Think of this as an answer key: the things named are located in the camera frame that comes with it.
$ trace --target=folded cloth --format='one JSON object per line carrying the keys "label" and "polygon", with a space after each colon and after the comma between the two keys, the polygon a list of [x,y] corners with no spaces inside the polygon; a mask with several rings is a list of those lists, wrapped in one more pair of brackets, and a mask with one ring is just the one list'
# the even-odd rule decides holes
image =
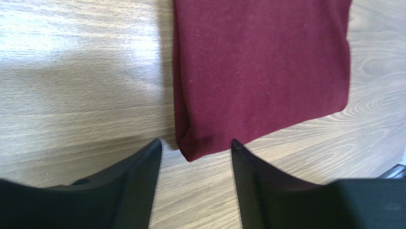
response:
{"label": "folded cloth", "polygon": [[176,142],[188,161],[341,111],[351,0],[174,0]]}

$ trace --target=wooden floor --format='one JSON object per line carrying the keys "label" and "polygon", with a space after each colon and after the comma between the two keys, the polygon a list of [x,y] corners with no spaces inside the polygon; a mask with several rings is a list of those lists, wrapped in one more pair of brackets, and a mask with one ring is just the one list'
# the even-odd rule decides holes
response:
{"label": "wooden floor", "polygon": [[[350,103],[248,144],[301,178],[375,177],[406,144],[406,1],[353,0]],[[230,152],[174,144],[171,0],[0,0],[0,177],[69,184],[164,139],[152,229],[240,227]]]}

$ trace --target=wood grain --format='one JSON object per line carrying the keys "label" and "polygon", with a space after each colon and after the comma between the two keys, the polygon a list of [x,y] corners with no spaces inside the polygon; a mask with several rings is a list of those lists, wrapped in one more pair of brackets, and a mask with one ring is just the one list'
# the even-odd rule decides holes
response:
{"label": "wood grain", "polygon": [[[248,144],[301,178],[375,177],[406,144],[406,2],[354,0],[350,102]],[[165,140],[152,229],[240,228],[230,153],[174,145],[171,0],[0,0],[0,177],[69,184]]]}

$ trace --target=burgundy towel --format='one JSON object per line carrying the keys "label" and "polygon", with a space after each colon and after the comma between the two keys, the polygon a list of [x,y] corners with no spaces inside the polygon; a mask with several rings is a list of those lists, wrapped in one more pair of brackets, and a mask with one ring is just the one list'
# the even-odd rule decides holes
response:
{"label": "burgundy towel", "polygon": [[174,0],[177,144],[188,161],[345,108],[351,0]]}

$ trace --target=maroon fabric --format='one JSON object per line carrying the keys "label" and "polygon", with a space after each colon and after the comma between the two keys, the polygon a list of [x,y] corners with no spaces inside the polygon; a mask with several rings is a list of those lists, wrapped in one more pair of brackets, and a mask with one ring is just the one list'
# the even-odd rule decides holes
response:
{"label": "maroon fabric", "polygon": [[186,160],[345,108],[351,0],[174,0],[176,141]]}

